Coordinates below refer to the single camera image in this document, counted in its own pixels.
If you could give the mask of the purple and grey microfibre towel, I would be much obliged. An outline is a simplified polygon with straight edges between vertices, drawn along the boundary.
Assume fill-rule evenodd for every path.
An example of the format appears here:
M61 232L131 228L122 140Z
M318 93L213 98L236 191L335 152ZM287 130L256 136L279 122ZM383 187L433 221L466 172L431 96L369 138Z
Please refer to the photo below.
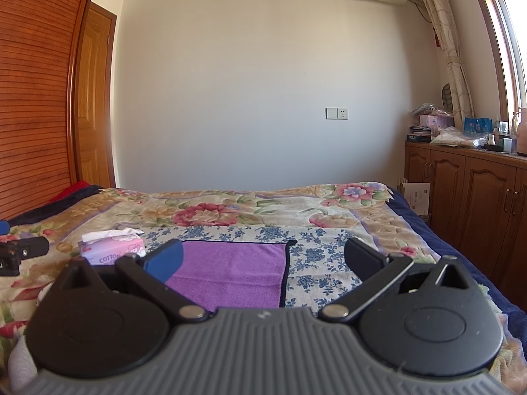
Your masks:
M286 243L184 241L183 264L166 283L192 302L217 308L280 308L290 270Z

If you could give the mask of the wooden room door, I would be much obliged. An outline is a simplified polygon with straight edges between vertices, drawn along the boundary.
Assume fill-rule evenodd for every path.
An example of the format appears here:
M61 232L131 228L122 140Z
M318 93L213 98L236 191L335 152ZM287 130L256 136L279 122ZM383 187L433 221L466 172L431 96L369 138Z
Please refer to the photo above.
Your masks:
M111 74L117 16L88 6L77 60L74 120L79 178L103 187L115 186L111 133Z

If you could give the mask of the pink cotton tissue box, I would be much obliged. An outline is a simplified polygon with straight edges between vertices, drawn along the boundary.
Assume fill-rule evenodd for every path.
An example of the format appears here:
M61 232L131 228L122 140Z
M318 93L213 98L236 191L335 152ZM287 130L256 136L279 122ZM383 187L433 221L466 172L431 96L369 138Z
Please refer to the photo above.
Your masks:
M147 255L143 232L134 228L111 229L83 234L79 253L92 266L111 266L126 254Z

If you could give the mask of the blue floral white cloth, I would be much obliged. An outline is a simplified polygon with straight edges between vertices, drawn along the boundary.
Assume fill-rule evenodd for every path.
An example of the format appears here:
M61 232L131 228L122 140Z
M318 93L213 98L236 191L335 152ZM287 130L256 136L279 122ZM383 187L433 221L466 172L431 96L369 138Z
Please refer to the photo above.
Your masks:
M274 226L150 228L148 252L182 243L166 285L207 311L297 308L317 311L361 283L345 262L344 229Z

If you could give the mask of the floral beige bed blanket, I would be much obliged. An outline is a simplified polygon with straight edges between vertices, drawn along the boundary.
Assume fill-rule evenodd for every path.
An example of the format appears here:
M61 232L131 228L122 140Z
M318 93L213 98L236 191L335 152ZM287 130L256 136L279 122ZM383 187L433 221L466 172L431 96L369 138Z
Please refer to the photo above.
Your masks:
M523 394L526 359L508 317L460 259L439 256L374 183L275 192L144 194L87 186L11 219L1 243L44 236L47 255L1 276L4 394ZM217 308L170 323L92 266L83 234L134 228L344 229L414 260L351 323L297 308Z

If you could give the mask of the white cardboard box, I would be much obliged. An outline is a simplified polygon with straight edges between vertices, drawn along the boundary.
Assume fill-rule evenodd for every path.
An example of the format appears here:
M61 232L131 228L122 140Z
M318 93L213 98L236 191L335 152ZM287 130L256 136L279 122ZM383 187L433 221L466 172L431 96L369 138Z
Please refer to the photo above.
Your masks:
M401 188L409 208L420 217L427 216L430 206L430 184L405 182L401 184Z

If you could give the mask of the brown wooden cabinet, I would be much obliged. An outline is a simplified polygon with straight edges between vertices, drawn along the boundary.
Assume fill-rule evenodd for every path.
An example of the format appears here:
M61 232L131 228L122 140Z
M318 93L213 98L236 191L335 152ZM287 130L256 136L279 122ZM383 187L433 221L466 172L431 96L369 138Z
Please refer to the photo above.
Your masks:
M431 230L526 302L526 158L407 142L404 177L430 184Z

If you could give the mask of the navy blue bed sheet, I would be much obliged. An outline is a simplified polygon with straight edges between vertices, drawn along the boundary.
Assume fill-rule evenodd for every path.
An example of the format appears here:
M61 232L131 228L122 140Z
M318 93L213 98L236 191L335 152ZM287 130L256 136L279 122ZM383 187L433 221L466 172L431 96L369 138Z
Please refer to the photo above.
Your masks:
M429 247L439 256L453 255L460 259L463 265L467 268L473 279L489 289L489 295L508 317L508 330L511 335L520 340L523 349L526 350L527 332L526 332L526 313L521 310L516 304L513 304L501 291L488 280L488 278L473 265L462 253L456 248L440 239L433 231L429 229L426 223L413 212L403 195L398 191L393 192L393 200L388 202L388 206L399 216L401 216L412 228L412 230L419 234L421 238L428 244Z

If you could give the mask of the clear plastic bag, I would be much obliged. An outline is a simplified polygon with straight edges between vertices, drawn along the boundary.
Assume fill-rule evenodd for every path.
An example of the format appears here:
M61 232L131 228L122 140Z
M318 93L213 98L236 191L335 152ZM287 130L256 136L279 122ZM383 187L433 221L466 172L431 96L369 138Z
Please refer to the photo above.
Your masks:
M477 149L487 144L487 135L466 133L455 127L442 128L430 141L431 145Z

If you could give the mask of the pink box on cabinet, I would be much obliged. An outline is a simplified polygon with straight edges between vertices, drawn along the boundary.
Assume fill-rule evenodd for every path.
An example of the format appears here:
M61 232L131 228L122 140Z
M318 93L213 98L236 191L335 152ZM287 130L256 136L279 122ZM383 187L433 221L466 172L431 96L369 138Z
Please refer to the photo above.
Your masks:
M454 126L454 118L445 115L421 115L419 122L421 126L429 127L434 133L441 131L443 128Z

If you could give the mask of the blue boxes on cabinet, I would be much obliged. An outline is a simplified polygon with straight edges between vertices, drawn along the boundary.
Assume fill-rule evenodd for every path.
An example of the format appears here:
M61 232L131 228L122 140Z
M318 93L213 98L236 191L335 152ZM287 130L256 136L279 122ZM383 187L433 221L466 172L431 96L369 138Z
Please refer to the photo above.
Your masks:
M488 135L493 132L491 118L468 118L463 120L463 132L470 135Z

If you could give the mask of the pink thermos jug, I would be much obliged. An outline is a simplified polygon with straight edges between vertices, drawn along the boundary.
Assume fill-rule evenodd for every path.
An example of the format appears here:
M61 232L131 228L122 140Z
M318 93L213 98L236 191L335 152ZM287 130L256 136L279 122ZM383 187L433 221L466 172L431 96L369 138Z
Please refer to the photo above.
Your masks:
M516 139L516 153L527 156L527 109L519 107L512 119L513 135Z

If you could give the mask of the wooden slatted wardrobe door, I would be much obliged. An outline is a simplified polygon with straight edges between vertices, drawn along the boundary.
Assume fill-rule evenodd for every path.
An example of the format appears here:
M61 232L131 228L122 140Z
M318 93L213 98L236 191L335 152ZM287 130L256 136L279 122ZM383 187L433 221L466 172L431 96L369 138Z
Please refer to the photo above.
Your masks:
M1 217L78 178L74 92L90 0L1 0Z

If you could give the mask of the patterned cream curtain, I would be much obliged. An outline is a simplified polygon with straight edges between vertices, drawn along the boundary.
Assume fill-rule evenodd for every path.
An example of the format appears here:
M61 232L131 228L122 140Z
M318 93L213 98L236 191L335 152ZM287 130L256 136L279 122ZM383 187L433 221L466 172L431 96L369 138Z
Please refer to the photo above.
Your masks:
M455 126L462 129L466 118L474 118L473 102L464 72L460 40L449 0L423 0L447 66Z

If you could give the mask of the white wall socket switch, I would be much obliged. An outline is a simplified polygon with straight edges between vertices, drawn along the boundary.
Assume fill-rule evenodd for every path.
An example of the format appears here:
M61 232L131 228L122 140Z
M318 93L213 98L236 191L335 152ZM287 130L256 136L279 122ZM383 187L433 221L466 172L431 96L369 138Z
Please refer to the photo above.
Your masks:
M348 109L347 108L337 108L337 107L327 107L325 109L325 118L327 120L332 120L332 119L347 120L348 119Z

